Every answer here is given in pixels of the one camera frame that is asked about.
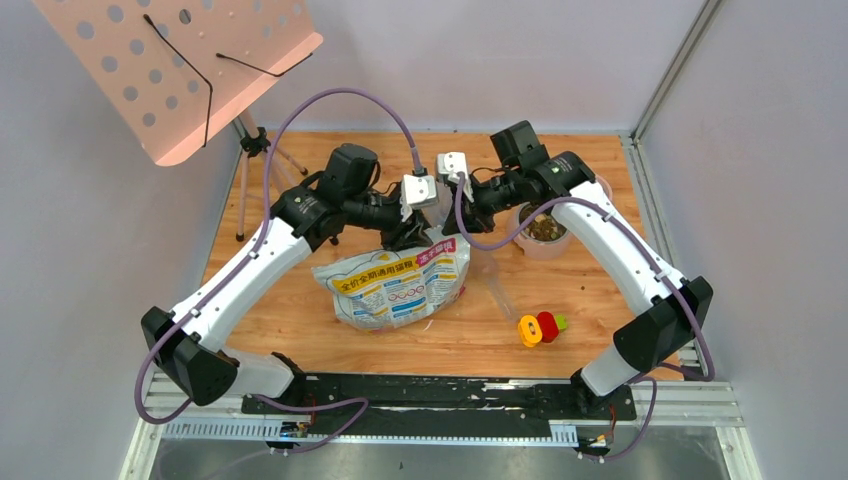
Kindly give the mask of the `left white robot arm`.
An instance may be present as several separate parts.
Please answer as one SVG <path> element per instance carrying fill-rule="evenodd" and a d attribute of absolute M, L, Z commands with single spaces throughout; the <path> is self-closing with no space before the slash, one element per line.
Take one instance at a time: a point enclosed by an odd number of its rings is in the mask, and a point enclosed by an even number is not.
<path fill-rule="evenodd" d="M 148 364 L 160 368 L 190 404 L 227 394 L 261 394 L 283 413 L 298 411 L 306 386 L 280 354 L 229 349 L 227 340 L 248 310 L 289 270 L 347 226 L 376 230 L 388 250 L 426 246 L 422 212 L 437 198 L 426 169 L 405 175 L 382 194 L 372 185 L 377 155 L 362 146 L 335 148 L 326 167 L 280 194 L 242 249 L 194 294 L 169 310 L 150 308 L 140 325 Z"/>

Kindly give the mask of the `clear plastic scoop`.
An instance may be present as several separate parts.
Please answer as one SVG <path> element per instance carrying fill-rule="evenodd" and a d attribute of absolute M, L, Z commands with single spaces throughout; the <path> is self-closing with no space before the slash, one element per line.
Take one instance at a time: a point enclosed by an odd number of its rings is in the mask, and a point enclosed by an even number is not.
<path fill-rule="evenodd" d="M 480 256 L 479 276 L 488 288 L 490 295 L 504 315 L 504 318 L 508 322 L 515 324 L 519 317 L 501 282 L 499 264 L 489 252 L 483 252 Z"/>

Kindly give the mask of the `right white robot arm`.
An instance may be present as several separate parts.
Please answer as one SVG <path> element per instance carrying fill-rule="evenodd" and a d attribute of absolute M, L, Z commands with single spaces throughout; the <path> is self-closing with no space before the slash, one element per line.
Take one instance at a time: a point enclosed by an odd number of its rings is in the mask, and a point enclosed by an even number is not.
<path fill-rule="evenodd" d="M 714 295 L 710 283 L 702 276 L 686 277 L 655 252 L 577 154 L 550 154 L 526 120 L 490 140 L 501 167 L 488 180 L 478 181 L 460 152 L 436 160 L 453 192 L 446 232 L 465 238 L 488 233 L 496 214 L 535 203 L 587 248 L 635 316 L 614 333 L 611 346 L 573 375 L 571 403 L 577 413 L 598 416 L 615 390 L 667 367 L 667 358 L 691 341 L 708 350 L 702 326 Z"/>

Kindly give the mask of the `pet food bag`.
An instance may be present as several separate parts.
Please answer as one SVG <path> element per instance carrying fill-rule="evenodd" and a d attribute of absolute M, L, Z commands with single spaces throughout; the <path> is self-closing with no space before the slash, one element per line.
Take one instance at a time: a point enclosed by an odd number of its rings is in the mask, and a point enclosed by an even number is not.
<path fill-rule="evenodd" d="M 314 280 L 332 295 L 336 318 L 354 328 L 384 331 L 425 319 L 464 290 L 471 246 L 459 234 L 425 232 L 432 244 L 374 250 L 314 267 Z"/>

